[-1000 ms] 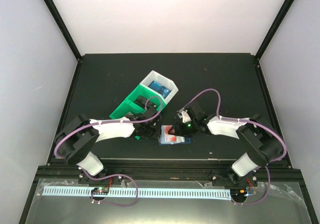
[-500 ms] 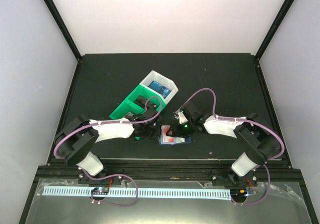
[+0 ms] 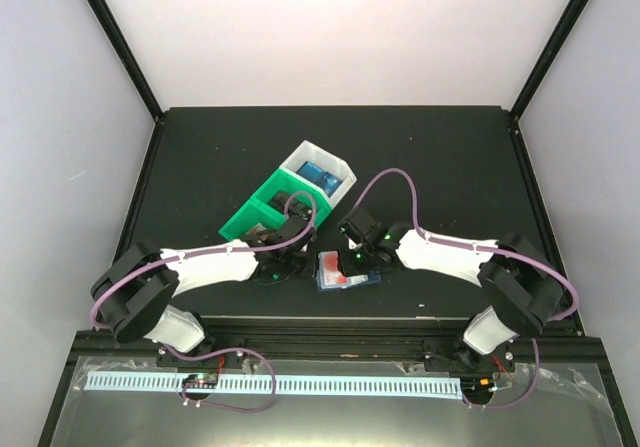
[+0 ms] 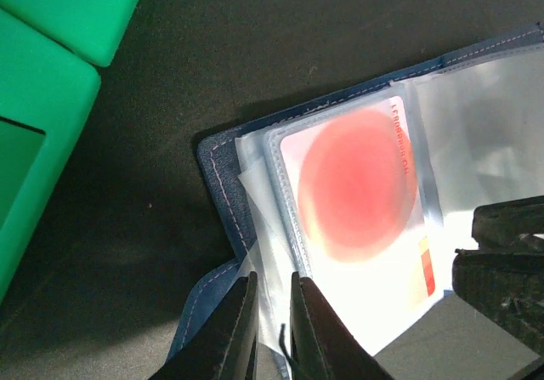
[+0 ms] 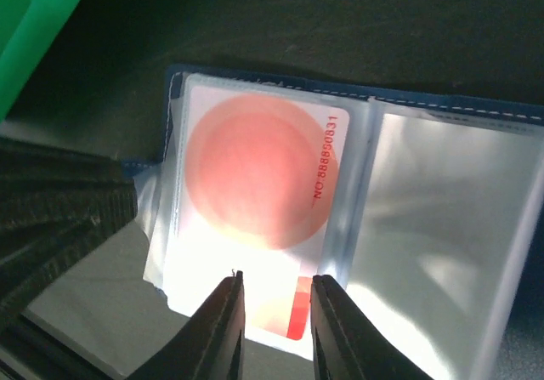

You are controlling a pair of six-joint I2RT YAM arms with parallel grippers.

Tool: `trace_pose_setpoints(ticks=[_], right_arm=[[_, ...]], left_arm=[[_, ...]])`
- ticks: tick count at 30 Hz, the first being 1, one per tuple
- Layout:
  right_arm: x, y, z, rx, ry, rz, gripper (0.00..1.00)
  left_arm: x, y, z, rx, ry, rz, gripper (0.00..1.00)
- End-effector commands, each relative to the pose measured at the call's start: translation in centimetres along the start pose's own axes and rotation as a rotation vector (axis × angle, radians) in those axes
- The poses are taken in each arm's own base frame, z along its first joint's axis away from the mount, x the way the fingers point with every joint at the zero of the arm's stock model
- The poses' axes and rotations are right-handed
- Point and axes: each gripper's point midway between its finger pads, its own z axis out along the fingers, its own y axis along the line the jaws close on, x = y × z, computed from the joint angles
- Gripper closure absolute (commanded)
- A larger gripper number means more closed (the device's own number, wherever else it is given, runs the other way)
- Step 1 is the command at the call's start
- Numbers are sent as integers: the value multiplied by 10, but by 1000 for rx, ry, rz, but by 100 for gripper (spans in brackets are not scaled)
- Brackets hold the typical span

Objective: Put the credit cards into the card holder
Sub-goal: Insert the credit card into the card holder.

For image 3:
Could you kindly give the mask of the red circle credit card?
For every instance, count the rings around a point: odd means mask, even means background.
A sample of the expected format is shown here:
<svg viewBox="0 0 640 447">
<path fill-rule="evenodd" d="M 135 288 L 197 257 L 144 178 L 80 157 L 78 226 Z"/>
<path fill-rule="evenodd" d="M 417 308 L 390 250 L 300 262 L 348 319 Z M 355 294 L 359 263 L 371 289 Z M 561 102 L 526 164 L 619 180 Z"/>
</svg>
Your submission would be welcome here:
<svg viewBox="0 0 640 447">
<path fill-rule="evenodd" d="M 339 268 L 337 251 L 321 252 L 319 260 L 318 282 L 322 290 L 342 289 L 348 286 L 348 278 Z"/>
</svg>

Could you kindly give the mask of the blue card holder wallet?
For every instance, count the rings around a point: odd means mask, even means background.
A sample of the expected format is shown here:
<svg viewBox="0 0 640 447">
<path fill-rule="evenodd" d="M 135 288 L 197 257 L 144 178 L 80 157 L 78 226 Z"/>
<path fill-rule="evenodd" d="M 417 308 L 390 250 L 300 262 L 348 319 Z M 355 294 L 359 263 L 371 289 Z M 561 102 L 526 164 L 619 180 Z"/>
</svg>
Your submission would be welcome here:
<svg viewBox="0 0 640 447">
<path fill-rule="evenodd" d="M 320 291 L 329 292 L 377 284 L 381 281 L 381 276 L 376 273 L 347 276 L 339 266 L 338 252 L 326 251 L 318 254 L 315 279 Z"/>
</svg>

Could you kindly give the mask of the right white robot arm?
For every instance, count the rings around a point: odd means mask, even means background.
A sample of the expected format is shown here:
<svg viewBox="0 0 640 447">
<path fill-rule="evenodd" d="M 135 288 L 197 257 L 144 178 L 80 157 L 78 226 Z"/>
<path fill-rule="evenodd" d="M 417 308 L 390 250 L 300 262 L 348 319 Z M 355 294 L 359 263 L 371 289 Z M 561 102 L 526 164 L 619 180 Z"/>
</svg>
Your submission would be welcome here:
<svg viewBox="0 0 640 447">
<path fill-rule="evenodd" d="M 488 307 L 470 319 L 454 346 L 457 363 L 467 370 L 479 369 L 502 344 L 541 333 L 563 296 L 549 263 L 519 234 L 485 241 L 421 235 L 408 223 L 386 226 L 361 207 L 343 217 L 338 229 L 348 239 L 341 262 L 349 274 L 425 270 L 482 289 Z"/>
</svg>

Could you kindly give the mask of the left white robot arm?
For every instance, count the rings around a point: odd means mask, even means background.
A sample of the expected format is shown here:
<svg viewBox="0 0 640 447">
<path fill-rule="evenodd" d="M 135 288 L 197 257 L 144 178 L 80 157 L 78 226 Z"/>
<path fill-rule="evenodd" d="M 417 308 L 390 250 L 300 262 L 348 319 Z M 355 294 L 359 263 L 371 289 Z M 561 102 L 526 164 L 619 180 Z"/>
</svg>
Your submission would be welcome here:
<svg viewBox="0 0 640 447">
<path fill-rule="evenodd" d="M 207 364 L 215 340 L 201 316 L 172 300 L 188 291 L 231 282 L 279 281 L 311 273 L 314 226 L 291 217 L 278 229 L 215 246 L 174 250 L 137 242 L 92 286 L 90 321 L 120 344 L 159 342 L 193 366 Z"/>
</svg>

